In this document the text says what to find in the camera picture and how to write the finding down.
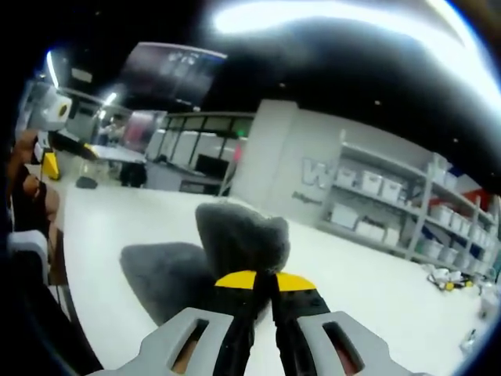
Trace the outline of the person's left hand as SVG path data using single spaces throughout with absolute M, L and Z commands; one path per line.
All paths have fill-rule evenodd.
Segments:
M 27 129 L 20 133 L 8 159 L 7 166 L 10 175 L 15 175 L 21 165 L 31 161 L 37 139 L 38 131 L 35 129 Z

